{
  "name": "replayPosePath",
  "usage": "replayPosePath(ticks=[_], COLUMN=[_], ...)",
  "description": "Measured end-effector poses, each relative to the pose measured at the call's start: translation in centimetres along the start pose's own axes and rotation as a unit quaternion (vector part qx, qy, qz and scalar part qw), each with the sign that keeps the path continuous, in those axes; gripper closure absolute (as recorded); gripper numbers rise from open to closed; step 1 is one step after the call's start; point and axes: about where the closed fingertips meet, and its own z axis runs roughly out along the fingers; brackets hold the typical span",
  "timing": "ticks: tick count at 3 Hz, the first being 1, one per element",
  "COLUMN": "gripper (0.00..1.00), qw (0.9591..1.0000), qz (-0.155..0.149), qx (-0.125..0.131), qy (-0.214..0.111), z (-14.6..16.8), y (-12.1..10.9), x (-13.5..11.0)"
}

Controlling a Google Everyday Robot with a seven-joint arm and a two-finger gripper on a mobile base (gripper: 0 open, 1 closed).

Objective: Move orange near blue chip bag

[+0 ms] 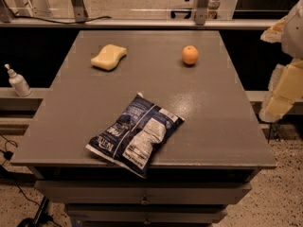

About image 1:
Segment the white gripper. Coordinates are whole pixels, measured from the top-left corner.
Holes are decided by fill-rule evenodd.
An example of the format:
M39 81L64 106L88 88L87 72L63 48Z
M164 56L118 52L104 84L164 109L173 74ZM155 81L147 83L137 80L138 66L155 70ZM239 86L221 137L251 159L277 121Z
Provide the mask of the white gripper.
M268 93L262 101L259 118L268 123L277 122L303 97L303 0L299 0L274 25L260 36L266 43L281 43L282 51L293 58L289 64L278 64L268 84Z

